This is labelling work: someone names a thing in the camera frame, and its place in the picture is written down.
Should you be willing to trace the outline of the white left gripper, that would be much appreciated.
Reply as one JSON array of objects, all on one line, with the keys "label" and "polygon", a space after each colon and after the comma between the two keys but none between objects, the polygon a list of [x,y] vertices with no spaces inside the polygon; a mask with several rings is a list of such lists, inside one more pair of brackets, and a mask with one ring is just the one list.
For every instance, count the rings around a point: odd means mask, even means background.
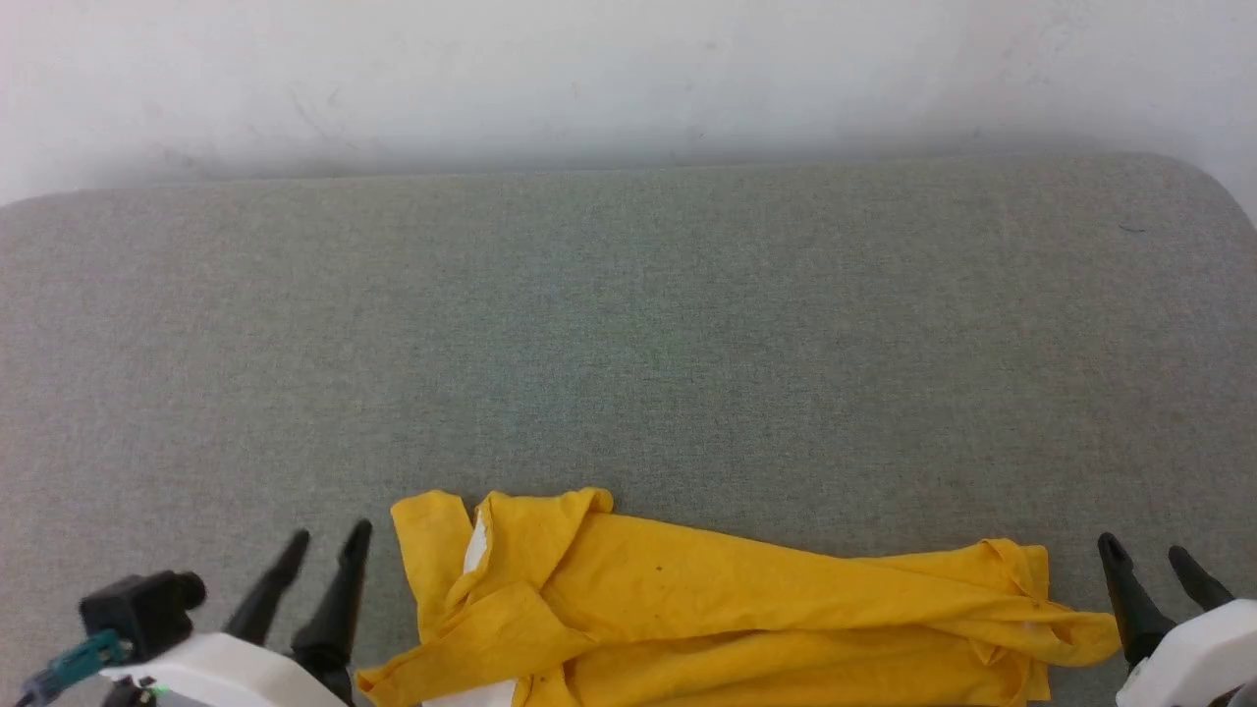
[{"label": "white left gripper", "polygon": [[300,574],[308,530],[292,533],[222,632],[199,632],[152,660],[106,668],[99,676],[148,681],[157,707],[351,707],[349,665],[372,533],[370,520],[354,523],[318,608],[292,640],[292,658],[263,647],[282,598]]}]

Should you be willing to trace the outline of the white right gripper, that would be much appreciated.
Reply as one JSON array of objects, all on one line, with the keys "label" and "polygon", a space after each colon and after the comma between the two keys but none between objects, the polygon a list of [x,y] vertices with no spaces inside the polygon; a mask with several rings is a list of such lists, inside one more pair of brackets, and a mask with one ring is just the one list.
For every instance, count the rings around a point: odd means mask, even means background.
[{"label": "white right gripper", "polygon": [[1130,676],[1115,707],[1223,706],[1257,681],[1257,600],[1237,599],[1179,545],[1169,564],[1190,601],[1207,611],[1175,626],[1139,581],[1114,533],[1097,537],[1106,591]]}]

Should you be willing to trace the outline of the yellow garment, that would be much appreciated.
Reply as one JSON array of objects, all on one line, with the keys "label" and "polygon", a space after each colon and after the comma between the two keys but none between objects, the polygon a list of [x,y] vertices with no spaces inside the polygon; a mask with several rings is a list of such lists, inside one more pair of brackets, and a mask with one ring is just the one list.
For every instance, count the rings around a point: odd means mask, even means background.
[{"label": "yellow garment", "polygon": [[373,707],[1031,707],[1120,647],[1050,598],[1050,552],[983,540],[890,559],[617,515],[612,494],[444,491],[392,507],[419,643]]}]

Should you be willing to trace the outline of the grey fabric sofa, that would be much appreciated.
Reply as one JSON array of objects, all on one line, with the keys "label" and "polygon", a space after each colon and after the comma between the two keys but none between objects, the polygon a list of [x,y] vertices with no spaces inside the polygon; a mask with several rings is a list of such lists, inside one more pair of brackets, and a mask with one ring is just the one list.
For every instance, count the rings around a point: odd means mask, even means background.
[{"label": "grey fabric sofa", "polygon": [[612,492],[833,556],[1096,540],[1257,598],[1257,226],[1156,155],[229,181],[0,208],[0,706],[131,572],[272,644],[375,525],[354,657],[417,642],[388,511]]}]

